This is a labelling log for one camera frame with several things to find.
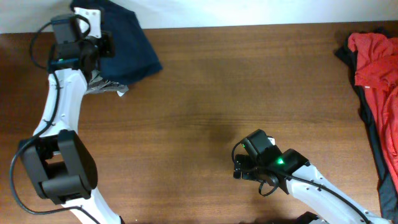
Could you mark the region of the navy blue garment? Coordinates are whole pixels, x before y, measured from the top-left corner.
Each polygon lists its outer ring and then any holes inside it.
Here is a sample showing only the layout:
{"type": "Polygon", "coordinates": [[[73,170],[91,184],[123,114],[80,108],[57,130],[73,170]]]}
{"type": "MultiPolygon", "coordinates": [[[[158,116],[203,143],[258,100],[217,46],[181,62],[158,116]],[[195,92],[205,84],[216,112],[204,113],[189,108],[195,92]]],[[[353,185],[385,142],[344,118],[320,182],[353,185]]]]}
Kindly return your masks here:
{"type": "Polygon", "coordinates": [[[116,54],[112,58],[100,60],[102,78],[131,85],[163,69],[135,12],[104,0],[73,0],[70,8],[76,7],[104,9],[101,30],[112,33],[116,54]]]}

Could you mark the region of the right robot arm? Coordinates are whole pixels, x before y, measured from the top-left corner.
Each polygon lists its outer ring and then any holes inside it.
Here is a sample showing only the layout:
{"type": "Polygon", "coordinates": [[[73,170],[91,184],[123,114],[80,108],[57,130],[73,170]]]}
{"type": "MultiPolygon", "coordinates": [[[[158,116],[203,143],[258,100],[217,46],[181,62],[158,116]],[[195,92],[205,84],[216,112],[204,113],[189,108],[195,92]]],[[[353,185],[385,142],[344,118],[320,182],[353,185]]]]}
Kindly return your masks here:
{"type": "Polygon", "coordinates": [[[301,153],[282,152],[275,139],[257,129],[240,140],[231,151],[233,177],[259,183],[258,192],[268,197],[277,189],[308,205],[297,223],[388,224],[343,193],[301,153]]]}

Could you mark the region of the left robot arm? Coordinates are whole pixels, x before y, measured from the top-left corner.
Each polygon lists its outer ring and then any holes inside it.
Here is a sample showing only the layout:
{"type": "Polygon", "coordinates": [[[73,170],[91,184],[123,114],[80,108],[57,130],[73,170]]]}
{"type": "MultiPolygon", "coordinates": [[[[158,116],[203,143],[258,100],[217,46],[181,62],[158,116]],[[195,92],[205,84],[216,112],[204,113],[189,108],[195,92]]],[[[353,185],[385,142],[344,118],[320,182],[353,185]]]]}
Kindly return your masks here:
{"type": "Polygon", "coordinates": [[[54,213],[71,211],[82,223],[116,223],[98,190],[95,161],[78,137],[83,96],[101,58],[115,55],[113,36],[101,30],[104,10],[75,7],[51,18],[55,43],[44,69],[49,92],[33,136],[22,140],[11,166],[20,159],[36,194],[59,205],[54,213]]]}

